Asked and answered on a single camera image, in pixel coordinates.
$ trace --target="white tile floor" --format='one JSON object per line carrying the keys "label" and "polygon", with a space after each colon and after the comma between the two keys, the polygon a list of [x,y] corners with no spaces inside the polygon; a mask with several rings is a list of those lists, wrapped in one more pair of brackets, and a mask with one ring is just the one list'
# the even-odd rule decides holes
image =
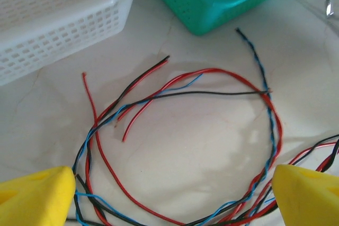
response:
{"label": "white tile floor", "polygon": [[[319,139],[339,133],[339,37],[323,19],[324,1],[269,0],[196,37],[161,0],[135,0],[126,27],[117,36],[0,87],[0,181],[73,164],[93,122],[83,71],[99,111],[166,54],[171,55],[170,63],[143,81],[126,102],[149,95],[177,74],[205,67],[235,71],[261,86],[251,52],[234,32],[238,26],[255,43],[265,65],[284,127],[278,163],[287,162]],[[334,2],[337,8],[339,0]],[[331,20],[331,25],[339,27],[339,21]],[[218,75],[205,75],[192,87],[244,89]],[[131,118],[129,114],[116,128],[114,124],[103,128],[109,161],[137,200],[183,222],[240,198],[270,153],[268,119],[256,96],[158,101],[121,143]],[[330,151],[319,149],[302,165],[314,169]],[[144,224],[169,225],[122,194],[96,149],[93,158],[97,194]],[[329,172],[338,175],[339,166]],[[81,206],[86,218],[96,218],[86,200]],[[114,225],[126,225],[108,218]],[[252,225],[284,224],[274,212]]]}

